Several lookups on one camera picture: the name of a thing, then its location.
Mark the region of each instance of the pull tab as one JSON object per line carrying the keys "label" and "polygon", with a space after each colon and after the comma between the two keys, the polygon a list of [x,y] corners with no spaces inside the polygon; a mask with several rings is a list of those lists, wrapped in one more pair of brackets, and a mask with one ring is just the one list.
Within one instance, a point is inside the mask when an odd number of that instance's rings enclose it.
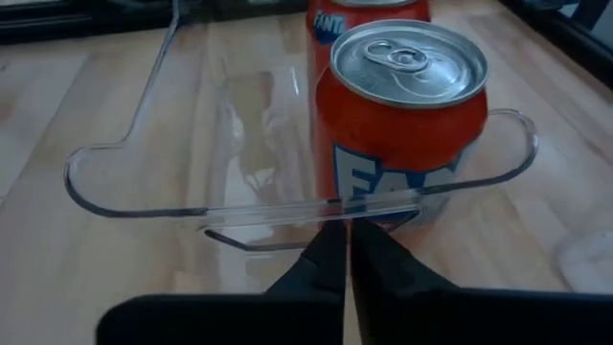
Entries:
{"label": "pull tab", "polygon": [[428,67],[430,60],[421,50],[413,47],[396,47],[393,41],[378,39],[364,47],[364,57],[396,71],[418,72]]}

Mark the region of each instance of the fanta can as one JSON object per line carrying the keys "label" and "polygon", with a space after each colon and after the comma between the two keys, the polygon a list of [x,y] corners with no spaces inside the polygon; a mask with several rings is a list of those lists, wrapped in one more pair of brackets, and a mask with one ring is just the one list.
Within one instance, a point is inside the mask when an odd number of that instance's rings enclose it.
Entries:
{"label": "fanta can", "polygon": [[488,66],[474,43],[422,21],[381,20],[340,35],[329,60],[315,90],[319,197],[453,182],[488,116]]}
{"label": "fanta can", "polygon": [[346,30],[379,19],[430,21],[427,0],[310,0],[306,13],[311,76],[317,80],[329,63],[329,49]]}

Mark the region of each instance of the can rim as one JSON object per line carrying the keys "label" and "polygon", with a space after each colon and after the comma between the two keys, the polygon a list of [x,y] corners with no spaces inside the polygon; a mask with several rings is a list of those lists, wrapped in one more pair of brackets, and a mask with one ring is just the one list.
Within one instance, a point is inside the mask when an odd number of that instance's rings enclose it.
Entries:
{"label": "can rim", "polygon": [[[376,26],[380,26],[380,25],[384,25],[384,24],[389,24],[390,26],[402,26],[402,25],[409,25],[413,28],[421,28],[421,29],[425,29],[425,30],[430,30],[432,31],[433,29],[435,30],[436,33],[439,34],[443,34],[446,37],[451,38],[454,41],[460,42],[463,45],[466,45],[466,47],[468,48],[468,50],[470,50],[471,52],[474,52],[475,54],[478,55],[477,59],[480,61],[480,63],[483,65],[484,68],[484,73],[483,76],[481,77],[481,80],[479,80],[479,82],[477,82],[470,91],[454,97],[450,100],[444,101],[444,102],[438,102],[438,103],[428,103],[428,102],[399,102],[398,100],[393,100],[390,98],[386,98],[384,96],[380,96],[380,95],[376,95],[372,92],[366,91],[363,88],[355,85],[353,82],[348,81],[341,73],[340,71],[338,71],[338,68],[336,66],[335,62],[335,53],[338,52],[338,50],[340,49],[340,47],[348,41],[348,38],[352,37],[354,33],[356,32],[360,32],[363,30],[368,29],[369,27],[376,27]],[[456,105],[456,104],[462,104],[470,99],[472,99],[473,97],[475,97],[475,95],[477,95],[478,93],[480,93],[486,86],[486,82],[488,81],[488,75],[489,75],[489,69],[488,69],[488,61],[485,57],[485,55],[483,54],[483,52],[481,51],[481,49],[479,49],[479,47],[472,42],[470,39],[468,39],[467,37],[463,36],[462,34],[458,34],[455,33],[447,28],[444,28],[442,26],[436,25],[436,24],[432,24],[429,22],[423,22],[420,20],[413,20],[413,19],[384,19],[384,20],[376,20],[376,21],[372,21],[372,22],[368,22],[365,24],[361,24],[358,25],[356,27],[353,27],[349,30],[347,30],[346,32],[344,32],[343,34],[341,34],[335,41],[334,43],[332,43],[332,47],[330,49],[330,53],[329,53],[329,69],[332,72],[332,74],[340,81],[342,82],[347,88],[349,88],[351,90],[351,92],[354,92],[358,95],[360,95],[361,97],[364,97],[370,101],[373,102],[377,102],[379,104],[386,104],[386,105],[391,105],[394,107],[399,107],[399,108],[409,108],[409,109],[439,109],[439,108],[444,108],[444,107],[449,107],[451,105]]]}
{"label": "can rim", "polygon": [[392,7],[413,4],[418,1],[419,0],[397,0],[394,3],[388,3],[388,4],[358,4],[355,2],[355,0],[332,0],[334,4],[345,6],[345,7],[350,7],[350,8],[371,8],[371,7],[392,8]]}

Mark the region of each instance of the white lettering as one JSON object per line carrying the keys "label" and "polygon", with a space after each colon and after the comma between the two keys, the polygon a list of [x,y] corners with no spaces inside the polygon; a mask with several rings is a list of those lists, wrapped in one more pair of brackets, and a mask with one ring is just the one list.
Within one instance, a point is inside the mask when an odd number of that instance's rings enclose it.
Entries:
{"label": "white lettering", "polygon": [[447,168],[438,169],[436,171],[429,172],[425,175],[425,180],[423,181],[423,187],[437,186],[437,185],[449,183],[453,181],[453,176],[454,176],[454,173]]}
{"label": "white lettering", "polygon": [[321,10],[317,11],[317,13],[315,13],[315,19],[313,19],[313,26],[314,27],[319,27],[321,24],[321,20],[322,20],[322,15],[323,12]]}
{"label": "white lettering", "polygon": [[406,174],[402,172],[384,172],[376,184],[373,193],[403,191],[409,189]]}
{"label": "white lettering", "polygon": [[331,32],[332,31],[332,25],[334,25],[334,18],[331,15],[327,15],[324,17],[324,25],[323,28],[324,31],[327,32]]}
{"label": "white lettering", "polygon": [[371,182],[356,177],[356,171],[375,175],[376,164],[374,161],[346,152],[338,147],[335,149],[336,185],[339,196],[353,196],[353,188],[364,191],[371,190]]}
{"label": "white lettering", "polygon": [[334,18],[334,21],[336,22],[336,25],[334,26],[334,33],[340,35],[345,32],[345,18],[337,15]]}

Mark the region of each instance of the black object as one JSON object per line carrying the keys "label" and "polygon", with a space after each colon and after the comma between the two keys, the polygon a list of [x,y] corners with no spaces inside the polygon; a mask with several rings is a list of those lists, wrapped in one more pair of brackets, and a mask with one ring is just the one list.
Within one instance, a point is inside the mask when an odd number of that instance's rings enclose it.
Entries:
{"label": "black object", "polygon": [[[100,345],[343,344],[347,230],[328,222],[260,295],[158,295],[109,311]],[[612,343],[613,297],[457,287],[383,229],[356,219],[352,279],[362,341]]]}
{"label": "black object", "polygon": [[515,15],[540,32],[594,77],[613,89],[613,47],[595,37],[590,30],[600,20],[610,0],[580,0],[571,18],[549,3],[568,0],[500,0]]}
{"label": "black object", "polygon": [[[177,0],[183,22],[305,11],[307,0]],[[165,28],[172,0],[56,0],[0,6],[0,44]]]}

